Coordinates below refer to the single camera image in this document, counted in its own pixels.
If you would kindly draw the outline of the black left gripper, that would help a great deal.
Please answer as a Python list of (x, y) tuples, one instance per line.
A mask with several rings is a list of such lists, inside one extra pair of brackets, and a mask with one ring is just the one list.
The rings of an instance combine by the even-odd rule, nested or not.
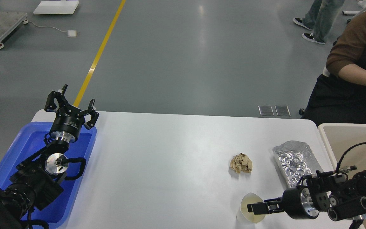
[[(94, 107), (95, 99), (90, 100), (86, 110), (73, 108), (65, 98), (67, 87), (68, 85), (65, 84), (61, 90), (51, 91), (47, 97), (44, 110), (56, 113), (49, 135), (56, 140), (63, 139), (66, 142), (76, 142), (82, 126), (85, 129), (92, 129), (96, 125), (100, 114)], [(86, 116), (90, 116), (90, 120), (86, 121)]]

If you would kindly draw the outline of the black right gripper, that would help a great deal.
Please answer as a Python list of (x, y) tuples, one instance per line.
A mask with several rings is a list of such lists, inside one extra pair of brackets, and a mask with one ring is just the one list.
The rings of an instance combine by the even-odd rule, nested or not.
[(314, 207), (310, 192), (306, 187), (286, 189), (283, 192), (283, 198), (247, 204), (247, 209), (254, 215), (286, 212), (295, 220), (313, 220), (318, 217), (318, 210)]

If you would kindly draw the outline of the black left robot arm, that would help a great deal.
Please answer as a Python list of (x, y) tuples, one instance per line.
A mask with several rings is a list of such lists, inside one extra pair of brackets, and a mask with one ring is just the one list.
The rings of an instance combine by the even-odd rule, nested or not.
[(16, 165), (11, 184), (0, 188), (0, 229), (49, 229), (45, 220), (32, 219), (35, 209), (43, 210), (63, 192), (62, 181), (75, 181), (84, 174), (87, 158), (67, 157), (70, 144), (79, 138), (82, 127), (92, 129), (99, 118), (92, 99), (86, 110), (65, 98), (67, 85), (51, 91), (44, 110), (55, 113), (45, 146)]

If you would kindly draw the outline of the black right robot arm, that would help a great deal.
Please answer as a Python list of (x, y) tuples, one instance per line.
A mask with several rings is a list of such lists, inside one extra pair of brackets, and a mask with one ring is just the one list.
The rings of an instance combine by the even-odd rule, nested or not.
[(353, 148), (343, 153), (335, 170), (304, 175), (281, 197), (248, 204), (245, 210), (254, 215), (286, 212), (295, 220), (313, 220), (320, 212), (327, 212), (332, 221), (352, 220), (350, 228), (359, 228), (366, 219), (366, 170), (348, 178), (347, 172), (357, 167), (341, 168)]

